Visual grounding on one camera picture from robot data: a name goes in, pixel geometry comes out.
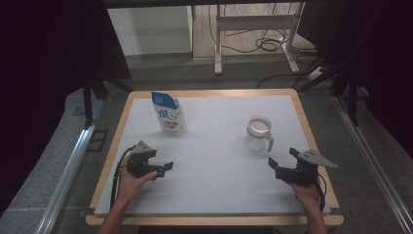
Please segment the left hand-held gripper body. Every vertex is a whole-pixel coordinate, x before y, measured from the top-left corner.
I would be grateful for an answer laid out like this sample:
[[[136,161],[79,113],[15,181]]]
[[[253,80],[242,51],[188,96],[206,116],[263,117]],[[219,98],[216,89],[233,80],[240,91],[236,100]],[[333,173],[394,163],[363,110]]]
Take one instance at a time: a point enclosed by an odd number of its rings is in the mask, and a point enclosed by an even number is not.
[[[145,176],[151,172],[164,172],[164,166],[149,164],[149,159],[155,157],[156,153],[157,151],[147,143],[142,140],[139,141],[131,151],[130,159],[127,165],[128,172],[136,178]]]

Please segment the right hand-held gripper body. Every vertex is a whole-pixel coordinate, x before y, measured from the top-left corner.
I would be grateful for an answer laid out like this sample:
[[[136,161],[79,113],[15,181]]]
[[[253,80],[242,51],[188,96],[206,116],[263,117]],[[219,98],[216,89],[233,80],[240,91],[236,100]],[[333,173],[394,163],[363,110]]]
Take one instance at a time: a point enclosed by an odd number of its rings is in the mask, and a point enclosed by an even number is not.
[[[277,179],[298,185],[309,185],[317,181],[319,166],[338,168],[335,163],[312,149],[300,152],[298,158],[295,159],[296,167],[294,169],[279,166],[275,170]]]

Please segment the glass pitcher with beige handle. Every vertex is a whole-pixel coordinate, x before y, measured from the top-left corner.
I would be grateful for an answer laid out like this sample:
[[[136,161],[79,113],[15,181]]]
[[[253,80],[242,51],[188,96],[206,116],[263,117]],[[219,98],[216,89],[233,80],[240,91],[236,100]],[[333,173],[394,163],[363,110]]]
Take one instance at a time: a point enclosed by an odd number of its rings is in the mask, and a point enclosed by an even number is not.
[[[272,151],[274,145],[272,124],[267,117],[262,115],[252,116],[248,121],[246,132],[245,142],[248,148],[254,151]]]

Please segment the blue and white pouch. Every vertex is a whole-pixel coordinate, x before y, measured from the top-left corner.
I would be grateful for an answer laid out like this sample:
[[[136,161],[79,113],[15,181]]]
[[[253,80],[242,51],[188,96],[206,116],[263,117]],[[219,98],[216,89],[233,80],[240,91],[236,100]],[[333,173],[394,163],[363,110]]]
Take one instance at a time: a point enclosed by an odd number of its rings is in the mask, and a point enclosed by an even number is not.
[[[187,132],[183,109],[177,98],[160,92],[152,92],[151,98],[160,127],[164,132],[171,134]]]

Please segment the person's right hand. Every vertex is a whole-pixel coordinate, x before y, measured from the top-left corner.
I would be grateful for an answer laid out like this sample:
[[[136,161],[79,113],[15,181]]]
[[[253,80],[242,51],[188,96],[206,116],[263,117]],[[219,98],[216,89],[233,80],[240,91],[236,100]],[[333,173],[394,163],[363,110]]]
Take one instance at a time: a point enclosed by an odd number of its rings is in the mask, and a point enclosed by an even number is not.
[[[314,185],[298,185],[290,183],[290,186],[304,209],[319,208],[319,193]]]

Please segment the person's left hand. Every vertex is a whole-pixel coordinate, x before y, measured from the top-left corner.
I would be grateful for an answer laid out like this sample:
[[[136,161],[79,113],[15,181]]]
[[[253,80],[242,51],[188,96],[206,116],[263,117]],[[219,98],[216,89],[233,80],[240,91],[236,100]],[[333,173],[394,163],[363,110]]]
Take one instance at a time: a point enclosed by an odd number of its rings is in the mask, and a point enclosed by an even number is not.
[[[116,197],[116,201],[128,203],[140,192],[140,189],[147,181],[154,179],[158,175],[157,172],[151,172],[139,178],[134,177],[127,170],[129,159],[130,157],[127,156],[122,162]]]

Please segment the wooden table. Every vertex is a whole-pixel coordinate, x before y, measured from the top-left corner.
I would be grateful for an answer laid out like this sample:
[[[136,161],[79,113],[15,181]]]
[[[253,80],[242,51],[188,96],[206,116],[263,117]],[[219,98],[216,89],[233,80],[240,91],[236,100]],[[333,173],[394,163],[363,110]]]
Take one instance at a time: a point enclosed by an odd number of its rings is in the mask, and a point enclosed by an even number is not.
[[[291,97],[294,107],[298,113],[299,121],[303,127],[304,135],[310,149],[317,147],[313,133],[303,110],[301,101],[297,93],[292,89],[264,89],[264,90],[200,90],[200,91],[174,91],[172,96],[180,100],[181,98],[221,98],[221,97],[261,97],[261,96],[289,96]],[[87,216],[87,222],[90,225],[102,223],[107,215],[110,204],[112,191],[112,181],[115,168],[122,154],[117,152],[122,131],[130,113],[131,103],[136,98],[149,98],[148,92],[133,92],[128,96],[122,117],[119,121],[118,128],[113,138],[110,150],[106,157],[102,173],[96,186],[94,196],[91,202],[91,213]],[[242,225],[302,225],[306,221],[299,214],[145,214],[136,215],[128,214],[126,222],[131,225],[150,225],[150,226],[242,226]]]

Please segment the black stand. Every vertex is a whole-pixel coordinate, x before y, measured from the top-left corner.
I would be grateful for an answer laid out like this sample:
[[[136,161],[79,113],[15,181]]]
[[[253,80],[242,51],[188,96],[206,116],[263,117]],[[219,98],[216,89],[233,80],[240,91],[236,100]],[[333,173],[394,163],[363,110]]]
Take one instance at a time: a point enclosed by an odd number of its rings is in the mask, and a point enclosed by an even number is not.
[[[302,85],[297,89],[298,92],[304,92],[310,90],[315,85],[327,80],[328,78],[336,75],[333,83],[331,84],[329,91],[333,96],[340,96],[343,94],[346,88],[348,89],[347,96],[347,108],[348,117],[352,123],[357,127],[357,102],[361,100],[358,95],[358,80],[356,75],[355,59],[352,57],[344,58],[338,65],[330,68],[326,72],[323,72],[320,76],[314,80]]]
[[[110,78],[102,75],[86,75],[83,79],[84,93],[84,110],[86,115],[85,128],[89,128],[93,121],[92,94],[98,99],[103,100],[108,98],[108,91],[104,86],[104,82],[108,82],[128,94],[133,92],[133,88],[115,78]]]

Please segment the white power strip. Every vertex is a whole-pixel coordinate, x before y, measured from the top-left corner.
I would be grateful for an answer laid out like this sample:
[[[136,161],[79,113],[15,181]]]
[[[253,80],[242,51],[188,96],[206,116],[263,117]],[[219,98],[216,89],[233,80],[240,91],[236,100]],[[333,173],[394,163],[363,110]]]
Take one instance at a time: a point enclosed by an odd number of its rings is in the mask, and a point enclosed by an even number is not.
[[[322,67],[317,67],[315,70],[313,70],[308,76],[307,78],[309,80],[314,80],[316,78],[318,78],[322,73],[323,73],[324,69]]]

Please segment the dark curtain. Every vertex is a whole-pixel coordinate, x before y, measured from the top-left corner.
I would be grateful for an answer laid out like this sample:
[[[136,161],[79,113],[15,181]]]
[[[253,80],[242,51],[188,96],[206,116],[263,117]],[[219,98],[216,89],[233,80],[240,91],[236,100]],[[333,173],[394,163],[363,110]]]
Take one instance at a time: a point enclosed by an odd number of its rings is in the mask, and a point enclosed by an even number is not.
[[[306,0],[298,33],[314,44],[341,94],[350,82],[413,158],[413,0]]]
[[[0,215],[87,79],[129,69],[103,0],[0,0]]]

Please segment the white panel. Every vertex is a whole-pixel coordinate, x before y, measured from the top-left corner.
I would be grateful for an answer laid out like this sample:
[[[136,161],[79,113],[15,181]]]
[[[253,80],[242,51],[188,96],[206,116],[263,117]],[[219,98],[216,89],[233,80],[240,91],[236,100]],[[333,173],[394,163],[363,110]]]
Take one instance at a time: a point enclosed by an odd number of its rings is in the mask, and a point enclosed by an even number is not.
[[[108,9],[125,56],[191,53],[189,6]]]

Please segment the small black floor frame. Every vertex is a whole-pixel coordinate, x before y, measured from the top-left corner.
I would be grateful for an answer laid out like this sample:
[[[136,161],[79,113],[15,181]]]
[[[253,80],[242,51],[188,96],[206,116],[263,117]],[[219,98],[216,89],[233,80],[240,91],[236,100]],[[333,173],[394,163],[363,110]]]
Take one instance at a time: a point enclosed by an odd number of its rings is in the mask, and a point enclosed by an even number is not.
[[[87,152],[100,152],[103,149],[106,137],[106,130],[94,131],[87,146]]]

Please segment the aluminium floor rail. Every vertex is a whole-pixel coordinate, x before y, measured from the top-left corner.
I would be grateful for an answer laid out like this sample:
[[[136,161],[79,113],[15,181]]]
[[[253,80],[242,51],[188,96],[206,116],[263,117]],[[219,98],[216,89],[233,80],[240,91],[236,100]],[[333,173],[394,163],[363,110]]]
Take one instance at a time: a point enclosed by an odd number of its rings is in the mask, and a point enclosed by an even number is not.
[[[87,150],[90,139],[94,132],[96,121],[100,115],[104,105],[103,100],[98,100],[92,109],[92,121],[90,125],[82,130],[80,136],[74,146],[74,149],[65,165],[62,175],[56,185],[56,189],[52,194],[51,200],[48,203],[39,224],[34,231],[34,234],[51,234],[56,223],[58,214],[66,199],[67,193],[71,187],[75,175],[83,160],[83,156]]]
[[[348,107],[345,102],[338,97],[332,98],[336,103],[341,116],[350,134],[354,138],[367,167],[375,178],[380,190],[387,200],[396,220],[398,221],[404,234],[413,234],[413,215],[396,191],[391,181],[387,177],[373,150],[366,141],[359,127],[357,127],[348,115]]]

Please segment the grey metal desk frame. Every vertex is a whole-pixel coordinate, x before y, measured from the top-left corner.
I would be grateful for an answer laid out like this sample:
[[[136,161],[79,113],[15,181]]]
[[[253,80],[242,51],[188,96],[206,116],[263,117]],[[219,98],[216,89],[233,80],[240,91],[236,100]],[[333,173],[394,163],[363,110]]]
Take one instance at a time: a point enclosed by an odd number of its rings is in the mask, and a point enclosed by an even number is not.
[[[271,15],[271,16],[240,16],[226,17],[220,14],[220,6],[217,5],[216,24],[215,24],[215,54],[214,54],[214,73],[222,73],[222,54],[220,36],[226,30],[270,30],[285,29],[289,31],[288,36],[282,42],[282,51],[293,74],[299,73],[299,67],[292,55],[291,46],[296,33],[296,29],[301,18],[304,3],[299,2],[293,14],[290,15]]]

